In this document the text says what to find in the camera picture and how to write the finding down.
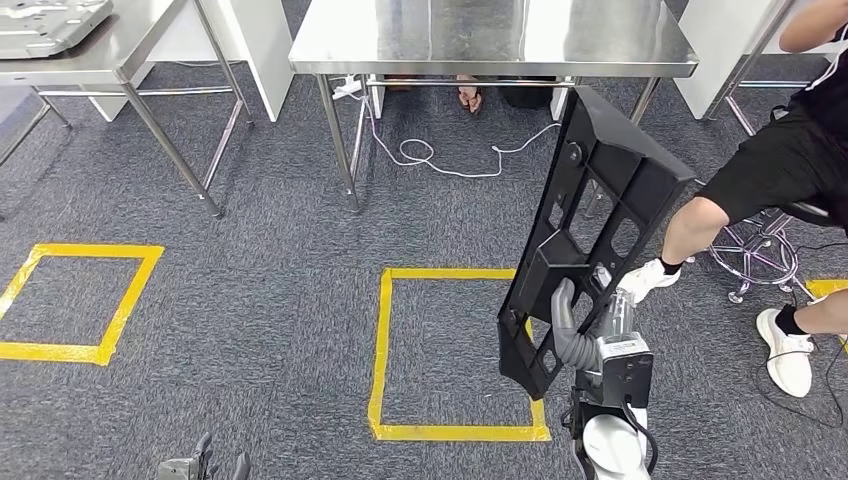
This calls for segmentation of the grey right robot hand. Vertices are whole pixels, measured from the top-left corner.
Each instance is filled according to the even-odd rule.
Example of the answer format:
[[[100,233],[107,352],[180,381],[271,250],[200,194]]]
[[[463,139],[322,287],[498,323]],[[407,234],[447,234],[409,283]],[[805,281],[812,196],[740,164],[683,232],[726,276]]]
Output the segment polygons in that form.
[[[575,330],[571,301],[575,293],[574,283],[565,278],[551,296],[552,325],[557,332]],[[633,331],[636,305],[631,292],[617,287],[604,310],[596,318],[589,331],[596,337],[621,335]]]

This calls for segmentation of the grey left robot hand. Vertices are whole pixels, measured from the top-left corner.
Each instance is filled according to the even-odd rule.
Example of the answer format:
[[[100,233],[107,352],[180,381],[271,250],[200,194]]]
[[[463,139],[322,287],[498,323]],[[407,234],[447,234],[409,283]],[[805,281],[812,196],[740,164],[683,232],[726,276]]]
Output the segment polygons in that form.
[[[190,457],[172,458],[160,462],[156,468],[156,478],[159,480],[212,480],[220,466],[213,465],[211,458],[212,434],[205,432],[195,445]],[[247,452],[242,452],[236,461],[233,480],[247,480],[252,470],[252,462]]]

